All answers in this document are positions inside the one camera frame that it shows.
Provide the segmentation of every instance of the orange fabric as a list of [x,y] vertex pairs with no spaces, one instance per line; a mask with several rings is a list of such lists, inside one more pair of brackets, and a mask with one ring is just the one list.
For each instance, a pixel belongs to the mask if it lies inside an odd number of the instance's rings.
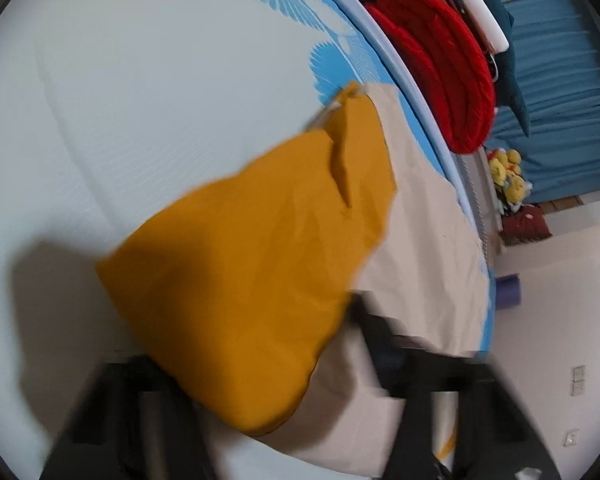
[[293,412],[379,244],[395,192],[371,100],[149,219],[98,275],[134,335],[245,433]]

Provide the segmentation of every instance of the beige fabric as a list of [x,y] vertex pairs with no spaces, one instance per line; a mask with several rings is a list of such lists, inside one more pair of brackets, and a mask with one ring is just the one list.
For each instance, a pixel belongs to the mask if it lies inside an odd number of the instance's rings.
[[[382,123],[397,183],[386,239],[360,273],[379,314],[396,330],[440,352],[478,349],[488,279],[482,251],[453,186],[432,167],[413,137],[397,89],[367,84]],[[329,469],[379,477],[392,448],[401,400],[377,385],[360,332],[343,326],[325,348],[291,418],[260,438],[281,452]],[[455,397],[436,396],[434,451],[452,434]]]

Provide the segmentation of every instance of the bed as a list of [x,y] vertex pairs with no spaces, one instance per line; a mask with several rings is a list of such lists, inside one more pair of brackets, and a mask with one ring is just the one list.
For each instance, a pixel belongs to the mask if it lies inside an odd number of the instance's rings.
[[[94,260],[186,190],[302,131],[350,80],[399,87],[416,140],[475,227],[426,102],[356,0],[9,3],[0,14],[0,457],[17,478],[38,477],[103,356],[137,350]],[[476,350],[490,344],[488,312]],[[227,478],[342,477],[225,437]]]

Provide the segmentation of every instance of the red quilted cushion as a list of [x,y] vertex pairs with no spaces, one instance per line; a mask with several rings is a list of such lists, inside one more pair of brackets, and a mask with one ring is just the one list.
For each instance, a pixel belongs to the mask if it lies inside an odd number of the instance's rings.
[[491,129],[495,92],[462,18],[443,0],[378,0],[366,8],[413,74],[449,149],[474,152]]

